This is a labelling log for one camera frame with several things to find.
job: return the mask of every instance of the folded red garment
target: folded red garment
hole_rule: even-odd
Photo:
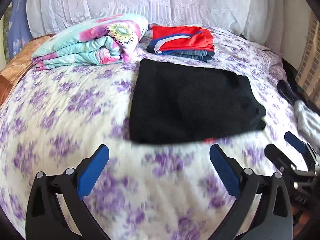
[[[168,50],[214,51],[213,36],[209,30],[194,26],[152,27],[150,47],[156,53]]]

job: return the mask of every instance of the gray cloth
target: gray cloth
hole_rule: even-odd
[[[320,116],[311,111],[301,100],[294,104],[298,132],[313,146],[320,150]]]

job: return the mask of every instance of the floral comforter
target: floral comforter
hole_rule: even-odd
[[[264,157],[270,143],[299,168],[306,168],[283,139],[286,131],[297,135],[297,129],[293,108],[276,92],[277,81],[285,78],[281,57],[221,29],[210,30],[216,54],[209,63],[149,54],[147,33],[130,62],[26,74],[0,110],[0,205],[23,236],[36,173],[54,175],[76,167],[100,144],[109,147],[110,160],[85,203],[112,239],[207,239],[225,217],[234,198],[209,160],[210,144],[153,147],[129,141],[130,104],[142,58],[248,76],[253,94],[267,110],[267,126],[217,143],[257,174],[275,171]],[[78,232],[63,197],[58,197],[68,224]],[[248,228],[258,201],[259,197],[242,231]]]

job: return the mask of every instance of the silver screw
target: silver screw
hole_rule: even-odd
[[[43,177],[43,172],[42,171],[38,172],[37,173],[37,178],[39,179],[39,178],[42,178],[42,177]]]
[[[247,175],[251,175],[253,173],[253,171],[250,168],[245,168],[244,173]]]
[[[281,179],[282,176],[281,176],[281,174],[280,174],[279,172],[276,172],[276,173],[275,173],[275,177],[276,177],[277,179]]]
[[[68,168],[68,169],[66,170],[66,174],[67,174],[67,175],[71,175],[74,171],[75,171],[74,168]]]

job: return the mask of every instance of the brown blanket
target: brown blanket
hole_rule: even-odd
[[[31,55],[50,38],[50,36],[42,36],[30,41],[0,72],[0,108],[18,82],[32,67]]]

